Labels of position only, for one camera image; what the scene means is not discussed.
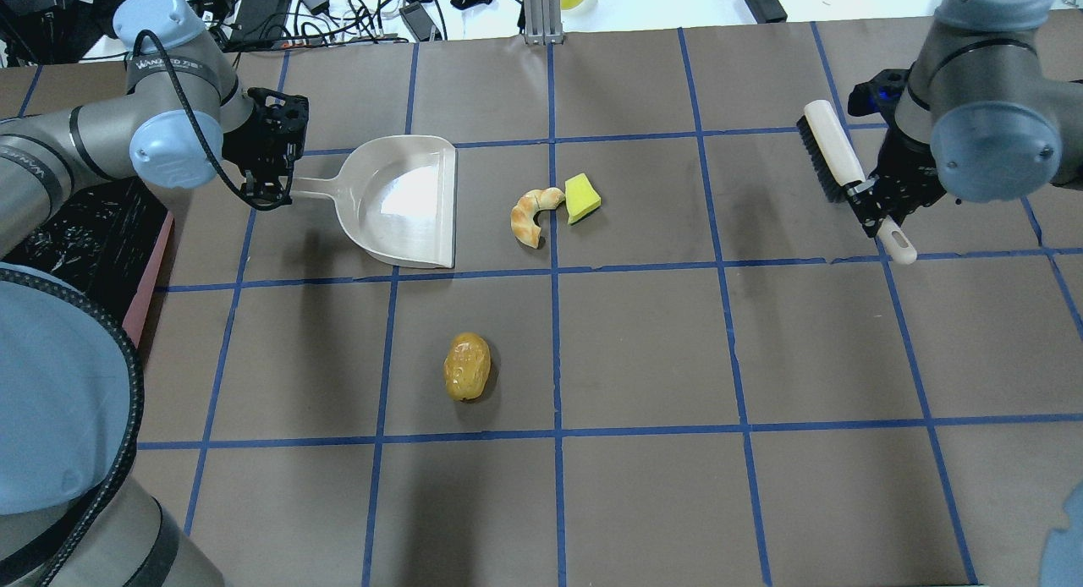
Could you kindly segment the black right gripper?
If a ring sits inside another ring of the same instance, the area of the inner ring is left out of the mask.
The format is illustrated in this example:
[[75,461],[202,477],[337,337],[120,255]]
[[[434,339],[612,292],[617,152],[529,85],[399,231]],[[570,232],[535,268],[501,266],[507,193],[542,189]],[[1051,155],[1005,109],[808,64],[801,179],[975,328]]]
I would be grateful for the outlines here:
[[854,194],[851,208],[870,238],[892,218],[898,225],[918,208],[928,208],[944,197],[937,178],[931,147],[909,136],[900,128],[896,113],[908,94],[908,69],[885,69],[867,82],[854,84],[849,94],[849,114],[854,117],[879,114],[888,129],[871,171],[869,190]]

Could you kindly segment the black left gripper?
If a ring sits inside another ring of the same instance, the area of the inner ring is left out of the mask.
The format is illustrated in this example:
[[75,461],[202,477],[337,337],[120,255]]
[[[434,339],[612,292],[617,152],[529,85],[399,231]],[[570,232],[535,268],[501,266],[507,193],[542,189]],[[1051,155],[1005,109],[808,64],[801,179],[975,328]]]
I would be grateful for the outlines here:
[[229,187],[249,206],[290,205],[295,164],[305,149],[309,97],[249,87],[242,101],[250,105],[249,116],[224,134],[223,158],[244,178]]

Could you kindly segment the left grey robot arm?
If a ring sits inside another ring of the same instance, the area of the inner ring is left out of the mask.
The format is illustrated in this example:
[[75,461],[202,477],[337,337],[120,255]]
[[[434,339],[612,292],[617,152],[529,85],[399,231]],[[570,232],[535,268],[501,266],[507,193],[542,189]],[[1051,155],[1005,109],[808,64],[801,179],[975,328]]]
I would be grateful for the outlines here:
[[123,95],[3,120],[3,584],[225,586],[130,479],[146,395],[131,315],[173,218],[151,185],[290,203],[306,97],[244,87],[185,0],[125,0]]

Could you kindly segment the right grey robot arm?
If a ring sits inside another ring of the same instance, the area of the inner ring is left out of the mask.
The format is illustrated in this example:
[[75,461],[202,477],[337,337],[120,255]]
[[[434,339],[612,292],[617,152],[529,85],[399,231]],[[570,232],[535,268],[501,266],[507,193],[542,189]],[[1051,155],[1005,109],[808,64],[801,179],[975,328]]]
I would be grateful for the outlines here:
[[1012,201],[1080,190],[1082,87],[1046,78],[1036,32],[1055,0],[943,0],[916,60],[854,84],[847,112],[887,123],[850,203],[874,236],[944,196]]

